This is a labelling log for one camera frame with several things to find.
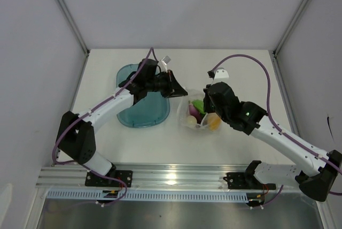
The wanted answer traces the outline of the purple eggplant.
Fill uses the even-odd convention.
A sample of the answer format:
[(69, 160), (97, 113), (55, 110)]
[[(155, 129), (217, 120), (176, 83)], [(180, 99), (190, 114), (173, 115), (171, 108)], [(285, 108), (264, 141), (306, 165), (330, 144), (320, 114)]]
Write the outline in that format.
[(201, 114), (193, 107), (191, 102), (189, 102), (188, 108), (189, 108), (189, 115), (194, 116), (197, 120), (197, 123), (200, 124), (200, 122), (202, 120)]

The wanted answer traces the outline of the white egg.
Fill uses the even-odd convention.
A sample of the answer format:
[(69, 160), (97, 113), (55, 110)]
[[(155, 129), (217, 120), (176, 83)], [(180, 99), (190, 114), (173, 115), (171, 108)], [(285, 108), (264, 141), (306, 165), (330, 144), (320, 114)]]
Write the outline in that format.
[(197, 120), (194, 116), (192, 115), (189, 115), (187, 116), (186, 118), (186, 123), (189, 125), (189, 126), (196, 126), (197, 125)]

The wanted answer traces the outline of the light green chayote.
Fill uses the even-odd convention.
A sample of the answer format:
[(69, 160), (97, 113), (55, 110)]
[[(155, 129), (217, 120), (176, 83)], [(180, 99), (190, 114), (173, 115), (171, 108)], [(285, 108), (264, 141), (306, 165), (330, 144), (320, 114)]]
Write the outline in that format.
[(203, 100), (193, 100), (191, 101), (193, 107), (201, 114), (205, 114), (204, 102)]

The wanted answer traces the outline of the yellow orange fruit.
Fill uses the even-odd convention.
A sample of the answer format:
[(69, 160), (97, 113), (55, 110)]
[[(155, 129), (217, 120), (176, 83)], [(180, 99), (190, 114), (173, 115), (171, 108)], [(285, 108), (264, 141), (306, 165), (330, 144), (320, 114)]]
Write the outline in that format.
[(210, 131), (217, 130), (221, 125), (221, 118), (216, 113), (208, 113), (206, 125)]

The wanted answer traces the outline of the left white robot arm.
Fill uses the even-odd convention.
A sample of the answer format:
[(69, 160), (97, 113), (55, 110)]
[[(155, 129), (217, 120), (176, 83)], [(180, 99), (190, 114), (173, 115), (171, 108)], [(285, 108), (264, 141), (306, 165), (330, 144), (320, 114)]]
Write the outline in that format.
[(56, 148), (67, 154), (72, 162), (97, 174), (104, 186), (116, 180), (114, 164), (102, 156), (96, 148), (96, 132), (118, 113), (135, 106), (148, 93), (159, 93), (163, 98), (186, 96), (187, 91), (177, 82), (172, 70), (167, 69), (168, 56), (157, 62), (145, 59), (114, 93), (94, 108), (80, 113), (63, 114), (56, 140)]

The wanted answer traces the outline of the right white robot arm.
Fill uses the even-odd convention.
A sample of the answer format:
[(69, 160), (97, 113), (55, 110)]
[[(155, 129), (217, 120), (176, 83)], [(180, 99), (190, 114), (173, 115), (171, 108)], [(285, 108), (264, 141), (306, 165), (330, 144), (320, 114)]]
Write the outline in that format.
[(271, 165), (251, 161), (244, 171), (244, 182), (250, 189), (280, 184), (297, 187), (315, 201), (327, 199), (340, 172), (339, 151), (320, 149), (282, 129), (272, 120), (270, 112), (253, 102), (239, 101), (224, 82), (207, 85), (204, 93), (205, 111), (216, 113), (232, 129), (265, 142), (293, 162), (293, 165)]

